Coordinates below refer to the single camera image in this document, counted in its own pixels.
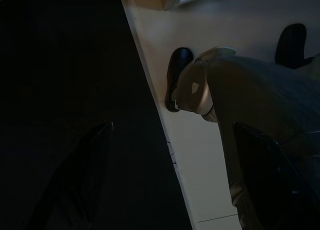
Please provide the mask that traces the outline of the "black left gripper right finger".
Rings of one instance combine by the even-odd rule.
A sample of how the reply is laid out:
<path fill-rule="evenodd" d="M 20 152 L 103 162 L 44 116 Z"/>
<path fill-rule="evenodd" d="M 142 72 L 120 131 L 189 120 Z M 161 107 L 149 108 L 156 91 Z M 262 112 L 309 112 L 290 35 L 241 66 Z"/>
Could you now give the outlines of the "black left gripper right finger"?
<path fill-rule="evenodd" d="M 264 230 L 320 230 L 320 131 L 283 142 L 233 126 L 248 195 Z"/>

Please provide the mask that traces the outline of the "black left robot foot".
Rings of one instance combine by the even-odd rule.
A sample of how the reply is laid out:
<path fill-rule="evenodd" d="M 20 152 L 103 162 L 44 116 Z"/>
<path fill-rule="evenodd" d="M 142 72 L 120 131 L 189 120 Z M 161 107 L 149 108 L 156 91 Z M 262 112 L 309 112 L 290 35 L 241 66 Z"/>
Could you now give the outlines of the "black left robot foot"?
<path fill-rule="evenodd" d="M 166 109 L 172 113 L 180 111 L 176 108 L 176 100 L 174 97 L 174 91 L 177 88 L 179 76 L 185 67 L 193 60 L 193 52 L 187 47 L 179 47 L 171 54 L 166 74 L 167 87 L 164 104 Z"/>

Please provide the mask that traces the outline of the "black floor mat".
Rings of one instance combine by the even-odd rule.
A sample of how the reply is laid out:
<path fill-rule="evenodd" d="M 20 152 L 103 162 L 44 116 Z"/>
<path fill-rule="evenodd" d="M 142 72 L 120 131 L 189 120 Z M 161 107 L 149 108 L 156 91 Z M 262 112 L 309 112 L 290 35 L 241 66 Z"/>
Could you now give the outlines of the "black floor mat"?
<path fill-rule="evenodd" d="M 1 0 L 0 230 L 25 230 L 59 164 L 105 122 L 92 230 L 192 230 L 121 0 Z"/>

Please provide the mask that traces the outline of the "black right robot foot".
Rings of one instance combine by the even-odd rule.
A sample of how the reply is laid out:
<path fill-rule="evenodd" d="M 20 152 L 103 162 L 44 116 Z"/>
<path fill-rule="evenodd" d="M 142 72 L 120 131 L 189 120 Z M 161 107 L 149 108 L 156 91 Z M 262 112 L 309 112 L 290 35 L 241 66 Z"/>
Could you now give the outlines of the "black right robot foot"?
<path fill-rule="evenodd" d="M 302 23 L 288 25 L 281 33 L 274 61 L 276 64 L 290 69 L 298 69 L 307 63 L 305 43 L 307 29 Z"/>

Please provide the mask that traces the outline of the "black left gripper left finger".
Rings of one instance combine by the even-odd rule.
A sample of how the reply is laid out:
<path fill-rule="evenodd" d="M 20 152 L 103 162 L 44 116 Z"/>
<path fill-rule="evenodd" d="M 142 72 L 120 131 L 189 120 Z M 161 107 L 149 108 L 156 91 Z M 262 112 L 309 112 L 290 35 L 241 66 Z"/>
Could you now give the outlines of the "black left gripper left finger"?
<path fill-rule="evenodd" d="M 113 122 L 103 122 L 79 140 L 54 171 L 24 230 L 92 230 L 113 130 Z"/>

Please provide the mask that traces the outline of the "black robot foot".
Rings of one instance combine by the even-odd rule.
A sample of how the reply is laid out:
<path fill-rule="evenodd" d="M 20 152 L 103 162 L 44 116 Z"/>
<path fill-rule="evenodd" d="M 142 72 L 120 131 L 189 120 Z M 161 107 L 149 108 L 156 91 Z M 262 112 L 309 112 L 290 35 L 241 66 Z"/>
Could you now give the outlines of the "black robot foot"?
<path fill-rule="evenodd" d="M 288 25 L 281 33 L 274 61 L 276 64 L 290 69 L 298 69 L 307 63 L 305 43 L 307 29 L 302 23 Z"/>
<path fill-rule="evenodd" d="M 179 76 L 185 67 L 193 60 L 193 52 L 187 47 L 179 47 L 171 54 L 166 74 L 167 87 L 164 104 L 166 109 L 172 113 L 180 111 L 176 108 L 176 100 L 174 97 L 174 91 L 177 88 Z"/>

